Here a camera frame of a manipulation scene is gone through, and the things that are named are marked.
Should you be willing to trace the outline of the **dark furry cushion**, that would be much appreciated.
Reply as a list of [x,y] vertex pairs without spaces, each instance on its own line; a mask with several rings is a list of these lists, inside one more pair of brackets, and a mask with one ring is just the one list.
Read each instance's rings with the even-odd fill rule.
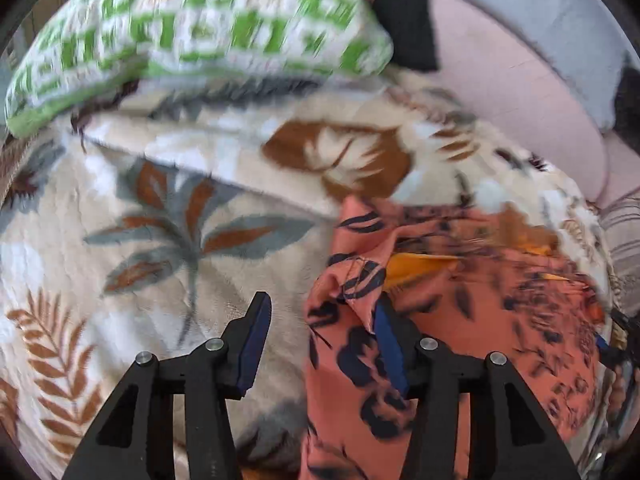
[[614,98],[613,130],[628,148],[640,154],[640,73],[625,58]]

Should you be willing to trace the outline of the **orange black floral shirt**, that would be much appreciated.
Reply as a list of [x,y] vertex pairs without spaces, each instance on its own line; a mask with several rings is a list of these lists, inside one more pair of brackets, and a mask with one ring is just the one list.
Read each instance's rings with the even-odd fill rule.
[[344,200],[324,271],[305,306],[305,479],[395,479],[416,407],[390,382],[376,302],[453,352],[499,351],[526,380],[564,440],[588,422],[599,381],[593,281],[555,234],[512,209]]

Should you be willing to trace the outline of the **leaf pattern plush blanket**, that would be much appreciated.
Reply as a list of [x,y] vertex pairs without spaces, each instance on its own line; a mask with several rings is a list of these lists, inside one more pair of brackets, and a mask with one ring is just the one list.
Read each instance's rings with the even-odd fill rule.
[[64,476],[138,353],[191,352],[256,292],[271,326],[234,444],[249,474],[305,479],[305,306],[350,196],[512,209],[612,302],[577,184],[411,70],[133,82],[10,143],[1,187],[1,426],[40,479]]

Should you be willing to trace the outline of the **black garment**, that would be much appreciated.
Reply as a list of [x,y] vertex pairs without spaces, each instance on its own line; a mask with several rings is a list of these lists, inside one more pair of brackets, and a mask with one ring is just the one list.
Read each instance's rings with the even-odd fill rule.
[[421,73],[439,69],[428,0],[368,0],[393,43],[392,62]]

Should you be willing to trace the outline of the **striped floral quilt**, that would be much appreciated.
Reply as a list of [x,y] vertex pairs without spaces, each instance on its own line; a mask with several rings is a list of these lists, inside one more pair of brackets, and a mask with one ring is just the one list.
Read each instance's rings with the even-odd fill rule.
[[602,210],[600,223],[617,278],[620,308],[639,312],[640,210],[639,194],[618,200]]

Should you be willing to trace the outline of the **pink bed headboard cushion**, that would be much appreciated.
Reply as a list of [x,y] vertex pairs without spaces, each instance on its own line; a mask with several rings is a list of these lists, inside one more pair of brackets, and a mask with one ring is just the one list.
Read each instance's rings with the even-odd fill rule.
[[638,192],[639,156],[603,130],[551,65],[466,0],[430,0],[439,80],[524,148],[549,159],[606,207]]

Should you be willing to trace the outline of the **grey blue pillow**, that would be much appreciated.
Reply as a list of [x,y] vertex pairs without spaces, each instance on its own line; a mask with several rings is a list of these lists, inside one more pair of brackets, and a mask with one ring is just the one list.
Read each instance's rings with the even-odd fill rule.
[[596,122],[616,123],[615,100],[626,68],[637,68],[630,37],[603,0],[466,0],[532,47]]

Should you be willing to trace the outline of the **green white patterned pillow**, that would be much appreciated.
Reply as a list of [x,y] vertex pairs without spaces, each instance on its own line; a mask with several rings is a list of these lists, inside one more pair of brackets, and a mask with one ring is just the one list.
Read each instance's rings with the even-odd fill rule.
[[394,52],[367,0],[68,0],[6,92],[6,126],[31,136],[68,108],[161,76],[359,78]]

